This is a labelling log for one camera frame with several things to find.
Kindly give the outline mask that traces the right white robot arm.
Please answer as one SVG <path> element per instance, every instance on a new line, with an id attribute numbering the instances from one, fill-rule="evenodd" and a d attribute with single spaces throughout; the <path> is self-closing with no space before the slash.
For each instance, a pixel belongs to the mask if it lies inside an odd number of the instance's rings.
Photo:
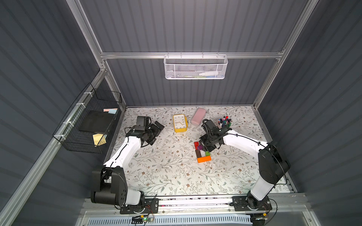
<path id="1" fill-rule="evenodd" d="M 211 120 L 204 119 L 201 127 L 205 135 L 200 137 L 205 151 L 218 149 L 216 145 L 227 145 L 240 149 L 258 160 L 259 178 L 247 194 L 249 204 L 261 203 L 290 169 L 280 156 L 275 145 L 241 135 L 230 127 L 218 128 Z"/>

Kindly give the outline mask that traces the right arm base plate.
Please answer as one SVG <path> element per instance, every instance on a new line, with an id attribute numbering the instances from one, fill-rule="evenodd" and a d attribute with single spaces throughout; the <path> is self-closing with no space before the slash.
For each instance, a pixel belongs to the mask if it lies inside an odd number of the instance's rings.
<path id="1" fill-rule="evenodd" d="M 269 197 L 265 197 L 259 201 L 252 196 L 241 195 L 233 196 L 232 202 L 229 204 L 235 211 L 271 211 L 272 204 Z"/>

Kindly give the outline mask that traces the orange building block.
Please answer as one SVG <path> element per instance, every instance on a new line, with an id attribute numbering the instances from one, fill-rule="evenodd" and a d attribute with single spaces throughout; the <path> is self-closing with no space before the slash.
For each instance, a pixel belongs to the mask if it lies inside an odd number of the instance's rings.
<path id="1" fill-rule="evenodd" d="M 208 161 L 211 161 L 211 156 L 205 156 L 205 157 L 200 157 L 200 158 L 197 158 L 197 161 L 198 163 L 204 163 L 204 162 L 208 162 Z"/>

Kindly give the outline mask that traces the brown building block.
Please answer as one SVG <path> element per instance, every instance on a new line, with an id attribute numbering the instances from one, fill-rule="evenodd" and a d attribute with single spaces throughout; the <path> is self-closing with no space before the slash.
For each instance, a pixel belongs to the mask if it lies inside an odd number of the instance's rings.
<path id="1" fill-rule="evenodd" d="M 200 150 L 195 150 L 195 153 L 196 153 L 196 157 L 197 157 L 197 158 L 201 158 L 201 157 L 202 157 Z"/>

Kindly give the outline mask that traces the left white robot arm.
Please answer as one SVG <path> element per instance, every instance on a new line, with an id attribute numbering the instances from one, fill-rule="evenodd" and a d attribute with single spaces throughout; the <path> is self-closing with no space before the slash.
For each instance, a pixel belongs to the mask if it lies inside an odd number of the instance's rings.
<path id="1" fill-rule="evenodd" d="M 153 145 L 165 127 L 158 121 L 143 126 L 135 125 L 126 133 L 124 142 L 116 153 L 91 175 L 90 199 L 93 203 L 119 207 L 142 207 L 145 195 L 142 191 L 128 187 L 124 167 L 135 153 L 147 145 Z"/>

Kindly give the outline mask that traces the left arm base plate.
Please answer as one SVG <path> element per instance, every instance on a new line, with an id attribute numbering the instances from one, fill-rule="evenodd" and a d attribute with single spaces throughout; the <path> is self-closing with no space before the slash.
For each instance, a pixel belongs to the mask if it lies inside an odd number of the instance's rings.
<path id="1" fill-rule="evenodd" d="M 119 213 L 124 214 L 156 214 L 158 213 L 159 208 L 159 199 L 150 198 L 150 199 L 141 199 L 138 205 L 125 205 L 121 208 Z"/>

